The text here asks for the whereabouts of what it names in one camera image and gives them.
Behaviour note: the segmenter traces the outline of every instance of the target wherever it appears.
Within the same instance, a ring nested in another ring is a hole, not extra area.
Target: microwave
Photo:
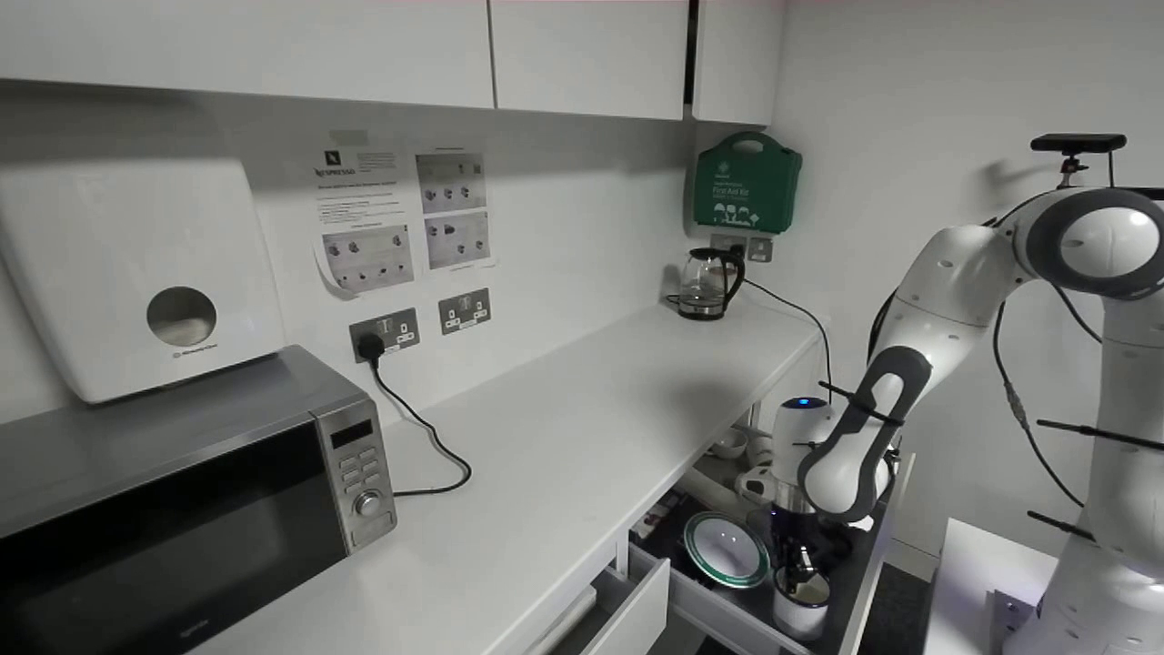
[[[374,401],[307,348],[0,427],[0,652],[172,655],[397,526]]]

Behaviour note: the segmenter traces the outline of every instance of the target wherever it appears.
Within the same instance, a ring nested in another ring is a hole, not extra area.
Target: white cabinet
[[[500,108],[684,116],[689,0],[493,0]]]
[[[781,0],[704,0],[695,26],[695,119],[773,125]]]
[[[5,0],[0,80],[493,105],[487,0]]]
[[[584,655],[648,655],[665,629],[669,560],[657,563]]]

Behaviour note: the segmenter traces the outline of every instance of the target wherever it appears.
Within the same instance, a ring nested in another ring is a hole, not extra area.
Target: microwave control panel
[[[325,451],[330,451],[330,496],[349,548],[397,526],[391,457],[370,405],[340,406],[321,419]]]

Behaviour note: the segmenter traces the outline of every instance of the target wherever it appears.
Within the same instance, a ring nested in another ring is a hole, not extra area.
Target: kettle
[[[746,281],[744,246],[689,250],[676,314],[689,320],[720,320]]]

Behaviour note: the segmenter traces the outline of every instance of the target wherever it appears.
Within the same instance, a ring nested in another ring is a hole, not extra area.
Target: cable
[[[863,410],[863,413],[874,413],[876,421],[884,421],[884,427],[892,427],[892,429],[906,427],[903,419],[876,410],[874,405],[867,405],[867,401],[863,401],[860,392],[851,392],[851,388],[840,388],[840,384],[829,384],[829,381],[824,381],[824,384],[827,384],[829,392],[843,398],[849,406],[855,406],[855,410]]]
[[[1076,526],[1076,524],[1065,524],[1065,520],[1060,520],[1060,515],[1049,515],[1049,514],[1038,514],[1038,509],[1026,509],[1026,515],[1034,515],[1034,520],[1041,520],[1041,524],[1053,524],[1053,526],[1060,526],[1060,532],[1065,532],[1065,536],[1076,536],[1076,538],[1094,541],[1092,532],[1083,532],[1083,526]]]
[[[397,492],[397,498],[453,496],[453,492],[467,487],[475,479],[475,467],[439,440],[439,429],[431,419],[422,419],[399,392],[392,392],[392,384],[386,384],[374,359],[369,359],[369,369],[370,369],[374,384],[386,398],[392,398],[431,434],[435,447],[461,468],[461,477],[456,484],[409,487],[409,492]]]
[[[1157,443],[1157,440],[1143,440],[1143,435],[1114,434],[1114,429],[1099,429],[1099,427],[1072,427],[1072,421],[1053,421],[1053,419],[1038,419],[1038,427],[1064,429],[1064,434],[1082,434],[1082,435],[1092,435],[1092,440],[1114,440],[1114,443],[1128,443],[1128,447],[1164,451],[1164,443]]]
[[[998,304],[989,348],[992,348],[992,369],[998,369],[998,373],[1003,378],[1003,392],[1008,392],[1012,413],[1014,413],[1019,429],[1026,434],[1031,451],[1041,457],[1043,474],[1057,479],[1057,487],[1060,487],[1072,507],[1083,507],[1083,501],[1064,484],[1064,477],[1060,477],[1057,467],[1043,457],[1043,447],[1041,447],[1041,440],[1038,440],[1034,429],[1031,429],[1021,398],[1019,398],[1019,388],[1014,388],[1014,381],[1012,381],[1012,371],[1008,371],[1003,348],[1002,348],[1003,315],[1008,315],[1008,301]]]
[[[824,348],[827,348],[827,381],[829,381],[827,388],[829,388],[829,405],[832,405],[838,381],[832,381],[832,342],[829,342],[827,325],[824,325],[807,304],[796,304],[796,301],[781,299],[779,292],[773,292],[773,287],[764,287],[764,282],[757,282],[757,281],[746,281],[746,282],[757,287],[762,293],[769,293],[769,299],[774,299],[774,301],[804,314],[804,315],[814,325],[814,331],[824,336]]]
[[[1064,299],[1064,304],[1071,308],[1071,315],[1076,320],[1076,329],[1088,331],[1092,342],[1101,342],[1101,336],[1082,315],[1076,301],[1071,301],[1071,293],[1060,282],[1053,282],[1053,287]]]

